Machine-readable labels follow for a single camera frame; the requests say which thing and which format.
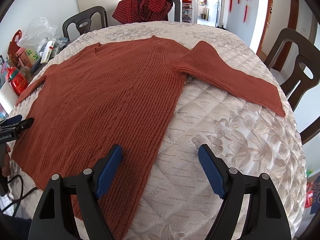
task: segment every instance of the wooden door frame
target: wooden door frame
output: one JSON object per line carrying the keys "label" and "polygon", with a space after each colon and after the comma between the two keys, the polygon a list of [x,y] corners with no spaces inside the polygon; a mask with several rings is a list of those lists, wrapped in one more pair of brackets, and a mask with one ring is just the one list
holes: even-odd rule
{"label": "wooden door frame", "polygon": [[[264,24],[264,27],[263,27],[263,32],[262,32],[260,44],[259,44],[259,47],[258,47],[258,50],[257,50],[257,54],[262,49],[262,42],[263,42],[264,36],[266,34],[266,30],[267,30],[268,16],[269,16],[270,7],[271,7],[271,0],[268,0],[268,10],[267,10],[267,15],[266,15],[266,20],[265,20],[265,24]],[[297,29],[298,15],[299,15],[299,0],[291,0],[288,28],[291,28],[293,30]],[[275,62],[274,69],[276,69],[278,71],[281,71],[281,69],[282,69],[282,67],[284,65],[284,62],[286,61],[287,56],[289,54],[291,45],[292,45],[292,42],[287,42],[284,45],[281,53],[279,54],[278,59]]]}

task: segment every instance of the doorway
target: doorway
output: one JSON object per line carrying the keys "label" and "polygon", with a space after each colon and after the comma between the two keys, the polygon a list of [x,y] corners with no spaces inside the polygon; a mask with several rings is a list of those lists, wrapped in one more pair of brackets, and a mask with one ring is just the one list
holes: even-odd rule
{"label": "doorway", "polygon": [[195,23],[216,27],[218,25],[221,0],[196,0]]}
{"label": "doorway", "polygon": [[[266,22],[263,29],[257,55],[264,61],[284,28],[296,30],[299,14],[299,0],[269,0]],[[287,42],[282,49],[274,68],[281,71],[287,59],[292,42]]]}

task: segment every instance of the black cable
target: black cable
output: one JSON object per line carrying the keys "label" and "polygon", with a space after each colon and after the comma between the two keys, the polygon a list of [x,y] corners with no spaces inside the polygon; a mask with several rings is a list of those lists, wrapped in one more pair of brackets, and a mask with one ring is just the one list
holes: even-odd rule
{"label": "black cable", "polygon": [[22,179],[22,177],[21,177],[19,174],[13,176],[13,177],[8,181],[8,184],[9,184],[10,182],[12,182],[13,180],[15,180],[16,178],[20,178],[20,180],[21,180],[20,198],[12,201],[12,202],[11,202],[9,205],[7,205],[3,210],[1,210],[1,212],[4,212],[4,211],[6,211],[9,207],[11,207],[11,206],[14,205],[15,203],[17,203],[17,206],[14,208],[12,217],[15,217],[15,215],[17,214],[17,211],[18,211],[18,208],[19,208],[19,206],[20,206],[20,204],[21,204],[21,201],[24,200],[27,196],[29,196],[32,192],[34,192],[35,190],[38,189],[37,187],[34,187],[33,189],[29,190],[25,195],[23,195],[23,179]]}

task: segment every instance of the round table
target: round table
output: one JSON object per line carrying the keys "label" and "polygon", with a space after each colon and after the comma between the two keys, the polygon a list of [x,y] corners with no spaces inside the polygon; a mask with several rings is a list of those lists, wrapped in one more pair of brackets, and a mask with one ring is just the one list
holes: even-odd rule
{"label": "round table", "polygon": [[[279,117],[269,109],[188,77],[126,238],[205,238],[222,200],[213,193],[199,163],[197,152],[203,143],[229,167],[236,167],[243,174],[259,176],[266,172],[270,175],[284,204],[293,236],[302,219],[307,181],[300,135],[278,83],[236,35],[214,27],[176,22],[112,26],[79,37],[52,59],[34,80],[50,65],[61,63],[88,45],[145,39],[152,35],[176,40],[189,49],[201,40],[208,42],[232,68],[274,84],[286,116]],[[36,89],[15,107],[10,116],[22,114],[25,118],[41,89]],[[22,175],[25,192],[34,187],[33,179],[14,161],[11,170],[12,175]],[[20,183],[12,183],[11,192],[18,198]],[[22,201],[30,217],[41,193],[38,190]],[[248,201],[246,195],[233,239],[241,235]],[[77,224],[80,235],[86,239],[82,221],[77,220]]]}

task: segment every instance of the red tassel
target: red tassel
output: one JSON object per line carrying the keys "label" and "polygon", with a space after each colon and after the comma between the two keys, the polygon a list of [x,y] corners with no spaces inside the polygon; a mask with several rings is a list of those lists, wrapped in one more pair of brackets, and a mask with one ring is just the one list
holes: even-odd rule
{"label": "red tassel", "polygon": [[247,12],[248,12],[248,5],[245,6],[245,13],[244,13],[244,20],[243,20],[243,22],[245,22],[245,20],[247,19]]}
{"label": "red tassel", "polygon": [[229,5],[229,12],[232,10],[232,0],[230,0],[230,5]]}

